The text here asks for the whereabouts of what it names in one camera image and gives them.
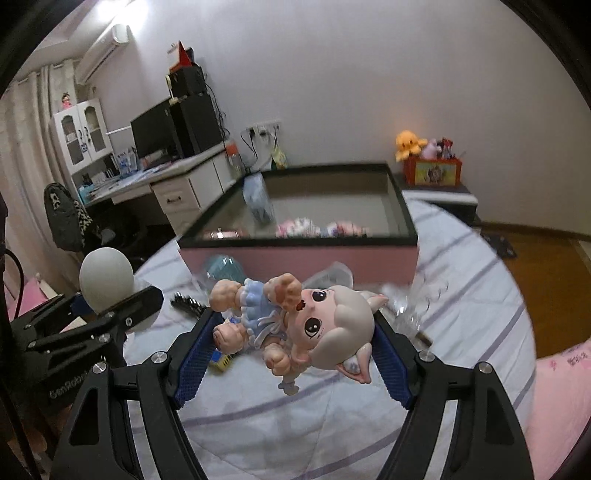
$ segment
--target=doll figurine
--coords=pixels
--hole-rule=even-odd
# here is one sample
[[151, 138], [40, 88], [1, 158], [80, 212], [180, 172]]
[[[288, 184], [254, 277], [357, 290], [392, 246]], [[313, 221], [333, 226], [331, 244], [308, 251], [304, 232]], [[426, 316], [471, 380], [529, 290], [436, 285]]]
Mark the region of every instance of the doll figurine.
[[343, 286], [307, 288], [286, 273], [267, 283], [220, 280], [209, 297], [217, 312], [240, 310], [241, 322], [216, 326], [213, 339], [231, 355], [245, 345], [263, 350], [267, 368], [283, 377], [279, 388], [294, 395], [296, 378], [308, 367], [336, 369], [370, 383], [369, 359], [374, 313], [388, 299]]
[[61, 96], [61, 109], [66, 110], [72, 106], [72, 102], [70, 101], [70, 94], [68, 92], [64, 93]]

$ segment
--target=white cabinet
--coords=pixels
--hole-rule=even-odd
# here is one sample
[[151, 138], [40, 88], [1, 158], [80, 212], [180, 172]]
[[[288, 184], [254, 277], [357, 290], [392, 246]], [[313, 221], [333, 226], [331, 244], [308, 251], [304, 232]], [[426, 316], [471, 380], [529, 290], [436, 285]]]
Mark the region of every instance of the white cabinet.
[[152, 185], [162, 211], [177, 235], [189, 227], [232, 185], [225, 153], [220, 153], [184, 175]]
[[56, 113], [53, 116], [53, 131], [70, 174], [113, 152], [97, 99]]

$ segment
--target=desk drawer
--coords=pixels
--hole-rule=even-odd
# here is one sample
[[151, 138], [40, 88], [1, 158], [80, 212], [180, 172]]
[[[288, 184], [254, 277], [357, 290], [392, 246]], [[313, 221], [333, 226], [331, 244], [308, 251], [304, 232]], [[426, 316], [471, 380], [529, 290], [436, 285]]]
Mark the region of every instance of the desk drawer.
[[194, 224], [200, 214], [201, 211], [199, 209], [187, 210], [186, 212], [170, 213], [167, 215], [167, 218], [174, 233], [176, 235], [183, 235]]
[[162, 211], [166, 214], [199, 209], [191, 183], [186, 177], [179, 177], [152, 186]]

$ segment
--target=air conditioner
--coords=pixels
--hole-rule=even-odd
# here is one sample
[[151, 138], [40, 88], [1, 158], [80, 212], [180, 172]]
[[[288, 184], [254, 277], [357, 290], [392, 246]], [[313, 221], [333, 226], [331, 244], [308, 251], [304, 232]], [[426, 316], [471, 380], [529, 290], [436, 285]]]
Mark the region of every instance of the air conditioner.
[[113, 53], [129, 43], [127, 25], [107, 28], [90, 46], [76, 67], [76, 83], [85, 85]]

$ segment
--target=computer monitor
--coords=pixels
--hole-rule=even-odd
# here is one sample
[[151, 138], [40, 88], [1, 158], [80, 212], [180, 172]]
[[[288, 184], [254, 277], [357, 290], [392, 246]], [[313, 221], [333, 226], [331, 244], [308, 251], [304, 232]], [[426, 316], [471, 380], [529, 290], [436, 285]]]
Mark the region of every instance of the computer monitor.
[[169, 108], [166, 99], [131, 122], [138, 158], [158, 150], [166, 150], [171, 157], [178, 157]]

